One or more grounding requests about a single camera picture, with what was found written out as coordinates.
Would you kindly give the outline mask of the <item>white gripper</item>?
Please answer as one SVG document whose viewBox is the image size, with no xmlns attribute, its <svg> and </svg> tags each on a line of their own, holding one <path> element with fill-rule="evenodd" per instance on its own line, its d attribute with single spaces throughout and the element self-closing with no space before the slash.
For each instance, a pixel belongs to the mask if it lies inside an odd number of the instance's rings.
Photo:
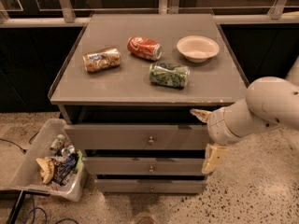
<svg viewBox="0 0 299 224">
<path fill-rule="evenodd" d="M 190 113 L 201 122 L 207 123 L 209 137 L 217 144 L 207 144 L 205 160 L 202 166 L 202 173 L 212 173 L 224 160 L 228 153 L 227 145 L 236 144 L 241 140 L 228 128 L 224 114 L 225 108 L 213 112 L 201 109 L 191 109 Z"/>
</svg>

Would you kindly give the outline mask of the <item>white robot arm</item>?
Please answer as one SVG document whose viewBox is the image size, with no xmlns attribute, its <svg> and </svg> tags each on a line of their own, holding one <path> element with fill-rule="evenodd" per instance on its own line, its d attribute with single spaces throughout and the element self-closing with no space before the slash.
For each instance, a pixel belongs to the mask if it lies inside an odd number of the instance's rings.
<svg viewBox="0 0 299 224">
<path fill-rule="evenodd" d="M 245 97 L 214 111 L 193 109 L 191 114 L 207 125 L 212 142 L 206 146 L 202 172 L 218 167 L 228 146 L 253 133 L 279 127 L 299 129 L 299 58 L 285 78 L 261 77 L 247 88 Z"/>
</svg>

